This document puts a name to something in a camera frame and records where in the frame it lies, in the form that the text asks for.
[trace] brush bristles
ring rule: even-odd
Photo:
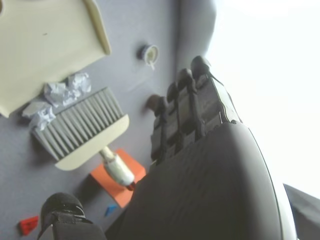
[[[123,115],[116,98],[105,88],[59,113],[44,130],[35,128],[32,132],[59,161]]]

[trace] red block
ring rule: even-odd
[[[21,220],[19,223],[22,235],[27,236],[38,225],[38,216]]]

